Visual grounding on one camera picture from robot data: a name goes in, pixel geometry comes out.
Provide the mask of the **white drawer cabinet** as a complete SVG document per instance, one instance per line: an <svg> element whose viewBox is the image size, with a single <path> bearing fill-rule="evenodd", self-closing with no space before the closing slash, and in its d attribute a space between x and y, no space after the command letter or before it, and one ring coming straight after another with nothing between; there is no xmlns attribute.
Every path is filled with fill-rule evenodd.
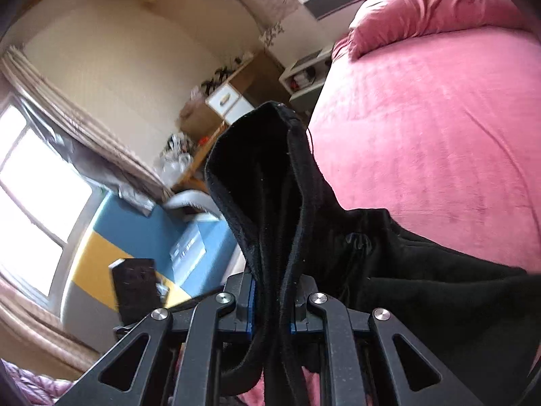
<svg viewBox="0 0 541 406"><path fill-rule="evenodd" d="M254 106L231 84L222 84L205 103L229 126L254 110Z"/></svg>

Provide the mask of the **white bedside shelf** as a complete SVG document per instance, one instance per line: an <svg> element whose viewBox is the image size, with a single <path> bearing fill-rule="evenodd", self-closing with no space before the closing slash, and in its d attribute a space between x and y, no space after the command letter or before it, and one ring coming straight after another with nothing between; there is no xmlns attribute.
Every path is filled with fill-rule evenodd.
<svg viewBox="0 0 541 406"><path fill-rule="evenodd" d="M285 69L280 83L290 94L289 103L298 113L312 114L332 64L333 45L298 59Z"/></svg>

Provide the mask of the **blue yellow storage box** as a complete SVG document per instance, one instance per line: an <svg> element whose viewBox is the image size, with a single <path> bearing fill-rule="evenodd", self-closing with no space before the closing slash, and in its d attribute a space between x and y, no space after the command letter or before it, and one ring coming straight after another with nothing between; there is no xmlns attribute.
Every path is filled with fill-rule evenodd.
<svg viewBox="0 0 541 406"><path fill-rule="evenodd" d="M160 206L143 216L108 195L76 251L61 309L66 331L99 353L115 343L120 324L109 266L133 257L153 260L167 307L216 289L244 267L225 221Z"/></svg>

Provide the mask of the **dark pink duvet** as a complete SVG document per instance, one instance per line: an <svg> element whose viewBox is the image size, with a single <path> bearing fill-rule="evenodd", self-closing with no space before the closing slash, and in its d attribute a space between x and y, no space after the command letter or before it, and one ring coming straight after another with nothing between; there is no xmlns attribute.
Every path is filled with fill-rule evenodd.
<svg viewBox="0 0 541 406"><path fill-rule="evenodd" d="M528 28L512 0L364 0L332 60L355 61L397 41L489 26Z"/></svg>

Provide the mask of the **black pants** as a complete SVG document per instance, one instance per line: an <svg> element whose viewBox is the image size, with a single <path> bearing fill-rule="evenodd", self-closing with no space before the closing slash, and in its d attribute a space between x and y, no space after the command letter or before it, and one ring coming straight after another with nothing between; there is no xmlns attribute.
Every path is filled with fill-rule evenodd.
<svg viewBox="0 0 541 406"><path fill-rule="evenodd" d="M222 392L262 383L269 405L306 405L316 358L291 334L301 275L346 307L394 314L483 403L540 401L540 278L416 235L384 209L343 209L286 106L243 115L205 166L210 194L256 282L255 335L228 352Z"/></svg>

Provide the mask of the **wooden desk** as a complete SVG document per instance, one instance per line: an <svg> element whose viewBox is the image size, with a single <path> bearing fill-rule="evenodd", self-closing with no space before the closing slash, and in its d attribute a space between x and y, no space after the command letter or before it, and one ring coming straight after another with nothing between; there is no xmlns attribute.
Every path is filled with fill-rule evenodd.
<svg viewBox="0 0 541 406"><path fill-rule="evenodd" d="M206 194L208 193L204 175L198 177L197 173L203 171L207 156L214 147L218 137L220 137L227 129L228 124L223 121L210 137L205 137L203 139L203 144L196 150L191 164L183 172L179 180L171 187L171 190L174 193L180 193L181 191L187 190L197 190Z"/></svg>

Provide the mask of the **pink bed sheet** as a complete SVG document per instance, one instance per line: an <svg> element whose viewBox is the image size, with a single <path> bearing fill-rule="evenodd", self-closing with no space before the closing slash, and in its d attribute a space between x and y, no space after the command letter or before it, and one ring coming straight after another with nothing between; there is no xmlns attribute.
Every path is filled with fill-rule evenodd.
<svg viewBox="0 0 541 406"><path fill-rule="evenodd" d="M403 40L350 69L363 94L314 122L313 158L339 205L520 268L540 254L540 46L483 27Z"/></svg>

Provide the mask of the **bright window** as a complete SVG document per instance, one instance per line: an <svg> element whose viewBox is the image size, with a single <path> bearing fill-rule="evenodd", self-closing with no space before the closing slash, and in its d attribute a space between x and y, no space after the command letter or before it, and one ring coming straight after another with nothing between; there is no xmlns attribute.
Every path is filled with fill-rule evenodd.
<svg viewBox="0 0 541 406"><path fill-rule="evenodd" d="M38 301L57 300L94 197L17 106L1 108L1 273Z"/></svg>

